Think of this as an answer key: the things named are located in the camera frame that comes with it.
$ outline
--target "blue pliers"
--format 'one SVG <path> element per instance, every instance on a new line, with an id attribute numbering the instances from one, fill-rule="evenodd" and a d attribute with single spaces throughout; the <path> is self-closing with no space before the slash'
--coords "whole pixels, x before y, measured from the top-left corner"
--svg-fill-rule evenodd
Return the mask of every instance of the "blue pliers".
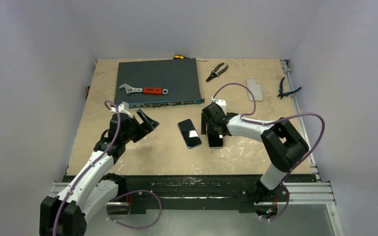
<path id="1" fill-rule="evenodd" d="M 284 80 L 284 77 L 283 77 L 282 80 L 281 80 L 280 89 L 279 89 L 279 95 L 278 95 L 278 97 L 280 97 L 281 99 L 282 99 L 283 97 L 287 97 L 287 96 L 289 96 L 289 95 L 291 95 L 291 94 L 296 93 L 297 91 L 301 90 L 301 88 L 302 88 L 302 87 L 299 87 L 299 88 L 295 89 L 294 91 L 283 92 L 283 80 Z"/>

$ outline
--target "white wall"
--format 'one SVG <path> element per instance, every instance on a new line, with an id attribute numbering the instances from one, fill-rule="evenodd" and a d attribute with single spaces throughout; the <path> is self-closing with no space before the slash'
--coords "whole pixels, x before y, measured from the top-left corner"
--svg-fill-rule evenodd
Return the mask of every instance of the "white wall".
<path id="1" fill-rule="evenodd" d="M 92 69 L 64 0 L 0 0 L 0 235 L 38 235 Z"/>
<path id="2" fill-rule="evenodd" d="M 315 158 L 346 234 L 378 235 L 378 0 L 325 0 L 290 65 L 302 110 L 326 119 Z"/>
<path id="3" fill-rule="evenodd" d="M 322 0 L 68 0 L 95 58 L 288 59 Z"/>

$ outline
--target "yellow screwdriver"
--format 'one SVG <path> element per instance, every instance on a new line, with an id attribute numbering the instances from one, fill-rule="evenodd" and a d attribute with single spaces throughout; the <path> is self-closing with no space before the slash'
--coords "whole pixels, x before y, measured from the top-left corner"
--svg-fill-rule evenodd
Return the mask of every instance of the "yellow screwdriver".
<path id="1" fill-rule="evenodd" d="M 184 57 L 182 55 L 174 55 L 173 56 L 173 59 L 189 59 L 188 57 Z"/>

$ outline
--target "tabletop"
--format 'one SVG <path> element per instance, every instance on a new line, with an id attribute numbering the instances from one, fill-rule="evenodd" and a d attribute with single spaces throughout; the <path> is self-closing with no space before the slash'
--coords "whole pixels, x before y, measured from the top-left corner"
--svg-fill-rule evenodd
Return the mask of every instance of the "tabletop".
<path id="1" fill-rule="evenodd" d="M 112 113 L 103 102 L 114 100 L 119 62 L 153 59 L 99 59 L 91 88 L 73 145 L 67 175 L 76 175 L 89 159 L 95 143 L 109 127 Z M 160 125 L 139 142 L 130 142 L 125 153 L 109 171 L 118 175 L 237 175 L 263 174 L 270 159 L 264 145 L 244 137 L 224 137 L 224 147 L 208 147 L 206 135 L 201 135 L 201 110 L 211 103 L 211 97 L 223 85 L 238 82 L 246 85 L 247 78 L 259 78 L 262 84 L 262 101 L 256 102 L 256 112 L 249 118 L 276 120 L 295 114 L 290 97 L 279 99 L 279 84 L 284 76 L 279 59 L 206 59 L 198 61 L 197 70 L 201 95 L 205 103 L 172 107 L 143 108 L 143 112 Z M 211 70 L 221 62 L 229 65 L 220 77 L 206 82 Z M 228 86 L 218 95 L 227 103 L 226 111 L 247 113 L 253 110 L 248 92 L 240 86 Z M 137 109 L 130 109 L 136 115 Z M 202 145 L 188 149 L 177 123 L 191 119 Z M 291 120 L 297 130 L 297 119 Z M 308 161 L 294 170 L 295 174 L 310 174 Z"/>

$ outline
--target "black smartphone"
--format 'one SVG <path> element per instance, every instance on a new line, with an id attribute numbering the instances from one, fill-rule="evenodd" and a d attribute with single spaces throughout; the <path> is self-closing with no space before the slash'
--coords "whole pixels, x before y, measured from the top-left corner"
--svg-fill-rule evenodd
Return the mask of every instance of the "black smartphone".
<path id="1" fill-rule="evenodd" d="M 210 148 L 222 148 L 224 146 L 223 136 L 208 133 L 208 146 Z"/>
<path id="2" fill-rule="evenodd" d="M 190 119 L 186 119 L 177 123 L 177 126 L 179 127 L 183 139 L 185 140 L 186 146 L 189 149 L 201 145 L 201 139 L 199 138 L 195 126 L 193 126 L 193 123 Z"/>

